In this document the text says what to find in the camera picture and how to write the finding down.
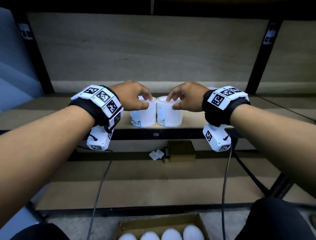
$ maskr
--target blue wall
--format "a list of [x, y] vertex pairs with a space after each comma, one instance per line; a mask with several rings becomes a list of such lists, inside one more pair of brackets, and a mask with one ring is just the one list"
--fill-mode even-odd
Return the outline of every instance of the blue wall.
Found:
[[0, 8], [0, 111], [43, 95], [11, 12]]

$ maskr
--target human arm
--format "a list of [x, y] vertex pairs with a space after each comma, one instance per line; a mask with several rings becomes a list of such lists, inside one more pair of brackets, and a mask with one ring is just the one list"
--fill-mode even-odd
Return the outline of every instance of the human arm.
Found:
[[[175, 87], [167, 101], [181, 97], [173, 109], [202, 111], [208, 88], [197, 83]], [[230, 123], [280, 171], [316, 197], [316, 125], [283, 117], [243, 104], [235, 108]]]
[[[110, 88], [126, 110], [148, 108], [139, 94], [152, 99], [136, 82]], [[87, 111], [69, 106], [0, 136], [0, 228], [47, 183], [94, 123]]]

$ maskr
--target person's left hand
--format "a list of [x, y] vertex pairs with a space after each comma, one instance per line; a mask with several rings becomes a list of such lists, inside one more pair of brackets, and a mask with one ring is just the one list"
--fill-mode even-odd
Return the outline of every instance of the person's left hand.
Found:
[[140, 95], [142, 95], [145, 100], [153, 100], [148, 88], [132, 80], [113, 85], [109, 88], [117, 94], [122, 107], [126, 111], [145, 110], [149, 107], [149, 103], [143, 103], [138, 100], [138, 96]]

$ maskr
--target white plastic container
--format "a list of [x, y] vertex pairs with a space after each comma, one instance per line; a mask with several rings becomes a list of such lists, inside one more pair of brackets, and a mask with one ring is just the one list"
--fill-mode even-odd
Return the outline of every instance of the white plastic container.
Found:
[[173, 128], [181, 125], [182, 123], [182, 110], [173, 110], [171, 107], [175, 103], [179, 103], [181, 100], [171, 100], [166, 102], [167, 96], [157, 98], [157, 123], [160, 126]]
[[156, 123], [157, 99], [153, 98], [152, 101], [149, 101], [144, 100], [142, 96], [138, 96], [138, 99], [144, 103], [149, 103], [149, 107], [146, 110], [131, 111], [131, 124], [138, 128], [147, 128], [154, 125]]

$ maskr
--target plastic container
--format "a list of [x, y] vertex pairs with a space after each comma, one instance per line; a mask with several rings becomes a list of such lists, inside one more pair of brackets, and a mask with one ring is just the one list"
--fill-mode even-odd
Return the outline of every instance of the plastic container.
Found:
[[147, 128], [154, 125], [156, 123], [157, 99], [153, 98], [152, 101], [149, 101], [144, 100], [142, 96], [138, 96], [138, 99], [144, 103], [149, 103], [149, 107], [146, 110], [131, 111], [131, 124], [138, 128]]
[[167, 96], [157, 98], [157, 123], [160, 126], [173, 128], [181, 125], [182, 123], [182, 110], [173, 110], [171, 107], [175, 103], [179, 103], [181, 100], [171, 100], [166, 102]]

